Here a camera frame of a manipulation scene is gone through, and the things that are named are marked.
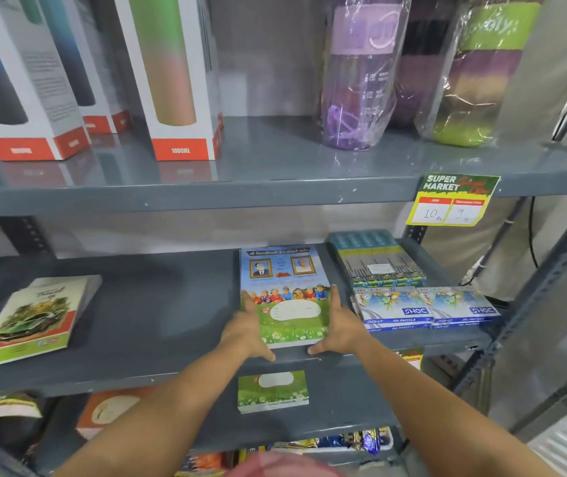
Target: teal and yellow box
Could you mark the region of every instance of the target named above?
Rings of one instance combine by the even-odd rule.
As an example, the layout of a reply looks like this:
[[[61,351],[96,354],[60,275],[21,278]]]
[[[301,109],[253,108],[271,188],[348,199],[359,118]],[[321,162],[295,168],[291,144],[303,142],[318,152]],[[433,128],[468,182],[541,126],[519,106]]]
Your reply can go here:
[[[331,233],[327,241],[353,288],[423,286],[427,280],[387,230]]]

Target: person's left hand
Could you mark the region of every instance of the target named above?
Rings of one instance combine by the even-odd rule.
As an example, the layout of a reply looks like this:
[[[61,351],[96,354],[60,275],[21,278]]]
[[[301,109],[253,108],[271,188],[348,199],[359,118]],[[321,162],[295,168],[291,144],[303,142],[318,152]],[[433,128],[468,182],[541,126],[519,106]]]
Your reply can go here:
[[[247,357],[262,357],[275,361],[275,354],[261,339],[255,302],[246,291],[241,292],[243,311],[236,311],[222,332],[220,345],[236,345]]]

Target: hand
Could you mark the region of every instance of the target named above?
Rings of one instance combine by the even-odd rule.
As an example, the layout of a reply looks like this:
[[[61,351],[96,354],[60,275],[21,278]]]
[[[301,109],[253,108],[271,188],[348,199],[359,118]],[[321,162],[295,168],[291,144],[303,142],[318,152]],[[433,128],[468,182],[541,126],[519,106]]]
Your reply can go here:
[[[368,338],[372,337],[369,336],[363,321],[341,305],[339,290],[333,284],[330,287],[330,326],[327,329],[327,337],[308,348],[308,353],[356,353]]]
[[[266,346],[259,332],[259,317],[255,302],[246,291],[241,292],[243,311],[236,311],[222,332],[218,346],[236,345],[248,357],[263,357],[275,361],[275,354]]]

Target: forearm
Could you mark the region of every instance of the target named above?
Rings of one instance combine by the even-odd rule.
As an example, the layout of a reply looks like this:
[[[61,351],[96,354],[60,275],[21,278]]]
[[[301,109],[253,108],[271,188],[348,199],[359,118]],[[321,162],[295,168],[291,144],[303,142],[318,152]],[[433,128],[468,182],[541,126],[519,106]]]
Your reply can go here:
[[[378,340],[356,351],[435,477],[554,475],[507,431],[417,371]]]
[[[220,344],[107,426],[56,477],[172,476],[247,356],[239,344]]]

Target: purple water bottle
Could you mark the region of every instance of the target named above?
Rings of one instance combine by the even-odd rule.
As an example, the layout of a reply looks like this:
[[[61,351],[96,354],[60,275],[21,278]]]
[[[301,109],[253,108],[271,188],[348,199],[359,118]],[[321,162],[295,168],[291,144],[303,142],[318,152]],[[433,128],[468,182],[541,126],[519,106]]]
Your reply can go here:
[[[397,59],[411,0],[335,0],[331,55],[321,107],[323,143],[366,151],[396,105]]]

